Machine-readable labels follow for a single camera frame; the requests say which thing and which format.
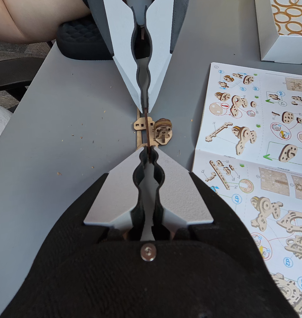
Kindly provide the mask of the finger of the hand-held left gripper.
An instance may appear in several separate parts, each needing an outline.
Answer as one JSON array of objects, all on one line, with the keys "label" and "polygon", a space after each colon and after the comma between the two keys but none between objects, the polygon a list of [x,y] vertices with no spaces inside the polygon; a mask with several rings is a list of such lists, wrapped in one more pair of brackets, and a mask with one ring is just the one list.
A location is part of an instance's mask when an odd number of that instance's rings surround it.
[{"label": "finger of the hand-held left gripper", "polygon": [[151,55],[148,62],[148,112],[157,100],[170,59],[173,0],[155,0],[146,10],[146,30],[151,40]]},{"label": "finger of the hand-held left gripper", "polygon": [[136,18],[132,8],[121,0],[104,0],[111,41],[113,59],[129,90],[134,103],[143,112],[143,99],[139,84],[139,65],[134,56]]}]

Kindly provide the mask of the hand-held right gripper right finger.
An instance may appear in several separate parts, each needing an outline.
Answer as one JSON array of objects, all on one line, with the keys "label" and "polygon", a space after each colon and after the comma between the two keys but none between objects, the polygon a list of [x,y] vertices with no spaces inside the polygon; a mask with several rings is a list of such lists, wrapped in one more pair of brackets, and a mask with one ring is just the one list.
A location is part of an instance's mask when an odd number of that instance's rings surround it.
[{"label": "hand-held right gripper right finger", "polygon": [[188,170],[154,147],[151,158],[159,184],[153,213],[154,239],[169,240],[180,228],[212,223],[213,217]]}]

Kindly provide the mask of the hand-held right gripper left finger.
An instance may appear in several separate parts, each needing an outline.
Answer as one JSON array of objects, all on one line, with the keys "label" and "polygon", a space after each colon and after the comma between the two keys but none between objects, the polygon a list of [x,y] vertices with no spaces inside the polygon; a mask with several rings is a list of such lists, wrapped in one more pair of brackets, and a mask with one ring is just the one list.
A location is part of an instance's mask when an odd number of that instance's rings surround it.
[{"label": "hand-held right gripper left finger", "polygon": [[85,225],[113,227],[128,232],[130,240],[140,240],[145,212],[139,184],[147,163],[147,147],[140,148],[113,168],[87,214]]}]

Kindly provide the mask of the wooden model assembly with knob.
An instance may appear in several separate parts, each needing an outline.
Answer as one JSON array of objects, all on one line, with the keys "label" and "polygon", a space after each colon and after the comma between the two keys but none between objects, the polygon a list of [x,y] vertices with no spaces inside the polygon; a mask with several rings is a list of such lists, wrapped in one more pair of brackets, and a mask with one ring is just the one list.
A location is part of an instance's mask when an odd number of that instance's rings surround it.
[{"label": "wooden model assembly with knob", "polygon": [[[137,121],[133,125],[137,134],[137,149],[147,146],[147,142],[142,141],[142,132],[146,132],[145,116],[140,116],[140,110],[137,109]],[[161,118],[153,121],[148,116],[148,129],[150,145],[158,147],[159,145],[166,145],[172,138],[172,123],[169,119]]]}]

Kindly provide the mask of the person's left forearm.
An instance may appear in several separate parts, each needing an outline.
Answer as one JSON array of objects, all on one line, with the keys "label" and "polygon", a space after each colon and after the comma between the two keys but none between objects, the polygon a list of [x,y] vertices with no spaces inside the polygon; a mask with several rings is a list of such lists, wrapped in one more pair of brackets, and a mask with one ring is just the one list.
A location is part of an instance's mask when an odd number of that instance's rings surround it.
[{"label": "person's left forearm", "polygon": [[0,41],[47,42],[60,24],[88,14],[82,0],[0,0]]}]

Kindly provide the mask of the black padded wrist rest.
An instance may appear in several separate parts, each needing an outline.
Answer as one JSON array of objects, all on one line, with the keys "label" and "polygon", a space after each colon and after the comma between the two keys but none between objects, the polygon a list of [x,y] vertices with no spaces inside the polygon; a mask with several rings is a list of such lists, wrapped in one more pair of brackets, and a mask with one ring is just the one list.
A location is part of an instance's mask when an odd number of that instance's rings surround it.
[{"label": "black padded wrist rest", "polygon": [[92,15],[62,23],[56,43],[61,53],[71,59],[113,59]]}]

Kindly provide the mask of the assembly instruction booklet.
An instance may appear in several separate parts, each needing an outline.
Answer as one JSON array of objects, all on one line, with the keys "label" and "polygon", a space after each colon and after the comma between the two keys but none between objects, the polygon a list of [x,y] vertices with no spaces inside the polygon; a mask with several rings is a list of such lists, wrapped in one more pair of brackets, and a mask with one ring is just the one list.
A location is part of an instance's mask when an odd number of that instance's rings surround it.
[{"label": "assembly instruction booklet", "polygon": [[302,75],[211,63],[192,171],[237,213],[302,317]]}]

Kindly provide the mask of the pile of brown rubber bands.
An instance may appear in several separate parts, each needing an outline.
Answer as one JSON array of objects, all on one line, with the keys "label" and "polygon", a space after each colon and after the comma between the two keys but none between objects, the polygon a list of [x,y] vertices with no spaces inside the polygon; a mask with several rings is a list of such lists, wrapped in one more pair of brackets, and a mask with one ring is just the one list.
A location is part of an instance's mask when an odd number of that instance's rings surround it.
[{"label": "pile of brown rubber bands", "polygon": [[302,0],[271,0],[279,35],[302,36]]}]

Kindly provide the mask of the white cardboard box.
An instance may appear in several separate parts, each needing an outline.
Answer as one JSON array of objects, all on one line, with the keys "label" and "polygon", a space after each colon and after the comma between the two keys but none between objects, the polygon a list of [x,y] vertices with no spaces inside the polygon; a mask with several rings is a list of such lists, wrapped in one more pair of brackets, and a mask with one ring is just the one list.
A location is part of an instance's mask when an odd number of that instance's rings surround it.
[{"label": "white cardboard box", "polygon": [[302,64],[302,36],[279,35],[270,1],[255,1],[261,60]]}]

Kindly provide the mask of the black chair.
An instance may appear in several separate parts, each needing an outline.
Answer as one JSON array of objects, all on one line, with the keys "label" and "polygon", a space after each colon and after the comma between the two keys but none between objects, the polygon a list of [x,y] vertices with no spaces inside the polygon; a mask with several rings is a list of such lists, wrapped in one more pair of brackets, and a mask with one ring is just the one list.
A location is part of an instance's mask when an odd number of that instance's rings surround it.
[{"label": "black chair", "polygon": [[6,91],[19,102],[40,69],[44,58],[15,58],[0,61],[0,91]]}]

